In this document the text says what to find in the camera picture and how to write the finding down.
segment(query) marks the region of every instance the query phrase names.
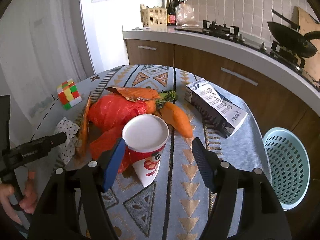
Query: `red and white paper cup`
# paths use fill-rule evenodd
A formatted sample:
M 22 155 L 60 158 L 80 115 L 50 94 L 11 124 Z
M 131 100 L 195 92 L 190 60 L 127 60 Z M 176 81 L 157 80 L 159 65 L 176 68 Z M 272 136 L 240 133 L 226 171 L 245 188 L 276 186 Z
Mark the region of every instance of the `red and white paper cup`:
M 123 128 L 122 138 L 129 148 L 132 166 L 144 187 L 159 171 L 161 153 L 169 136 L 167 124 L 153 114 L 131 119 Z

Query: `human hand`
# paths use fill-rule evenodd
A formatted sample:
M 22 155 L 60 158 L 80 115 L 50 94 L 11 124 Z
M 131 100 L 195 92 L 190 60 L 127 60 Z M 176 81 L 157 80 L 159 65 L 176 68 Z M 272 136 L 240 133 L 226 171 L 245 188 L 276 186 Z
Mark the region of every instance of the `human hand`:
M 35 172 L 28 172 L 28 180 L 26 182 L 23 194 L 24 198 L 20 201 L 20 207 L 26 212 L 33 214 L 37 204 L 37 194 L 34 187 Z M 0 184 L 0 203 L 6 214 L 15 222 L 21 224 L 21 220 L 12 208 L 8 197 L 14 193 L 14 188 L 9 184 Z

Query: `crumpled napkin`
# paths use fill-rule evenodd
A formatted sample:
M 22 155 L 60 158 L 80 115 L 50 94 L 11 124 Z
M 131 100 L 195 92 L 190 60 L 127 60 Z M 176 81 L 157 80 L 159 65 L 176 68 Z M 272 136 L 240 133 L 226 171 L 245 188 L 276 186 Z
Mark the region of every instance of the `crumpled napkin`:
M 67 135 L 65 143 L 58 146 L 58 151 L 64 164 L 67 164 L 75 154 L 75 145 L 78 141 L 76 133 L 78 132 L 78 129 L 80 129 L 80 127 L 77 124 L 64 117 L 54 130 L 54 134 L 64 132 Z

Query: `bottle label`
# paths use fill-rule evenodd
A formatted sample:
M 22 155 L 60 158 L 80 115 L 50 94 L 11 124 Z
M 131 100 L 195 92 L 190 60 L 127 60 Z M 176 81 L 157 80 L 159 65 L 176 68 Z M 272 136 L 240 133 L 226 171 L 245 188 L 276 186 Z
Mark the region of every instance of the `bottle label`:
M 170 15 L 170 14 L 167 14 L 167 23 L 175 23 L 175 20 L 176 20 L 176 16 L 175 15 Z

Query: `round table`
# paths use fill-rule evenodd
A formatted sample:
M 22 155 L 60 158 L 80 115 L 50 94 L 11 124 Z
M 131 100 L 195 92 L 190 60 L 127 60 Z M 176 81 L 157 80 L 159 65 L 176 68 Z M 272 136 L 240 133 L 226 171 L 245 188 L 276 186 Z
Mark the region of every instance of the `round table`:
M 199 137 L 207 150 L 214 151 L 221 160 L 235 168 L 251 171 L 260 167 L 269 181 L 271 172 L 258 125 L 246 103 L 239 97 L 212 84 L 223 97 L 248 112 L 239 130 L 230 138 L 221 138 L 200 113 L 184 100 L 185 86 L 199 77 L 168 66 L 124 65 L 104 71 L 76 84 L 83 101 L 64 110 L 56 99 L 43 112 L 43 118 L 31 139 L 52 135 L 63 117 L 79 123 L 86 99 L 92 92 L 92 101 L 108 94 L 108 86 L 150 87 L 161 90 L 175 89 L 179 97 L 176 104 L 188 115 L 195 137 Z M 191 139 L 183 138 L 169 126 L 170 135 L 161 157 L 155 181 L 143 188 L 133 169 L 118 174 L 102 197 L 119 239 L 198 239 L 208 219 L 215 195 L 204 186 L 191 151 Z M 52 171 L 63 165 L 56 149 L 41 160 L 30 164 L 36 169 L 39 195 L 44 190 Z M 236 233 L 242 206 L 242 191 L 238 190 L 236 207 L 229 236 Z M 84 234 L 86 223 L 83 211 L 79 223 Z

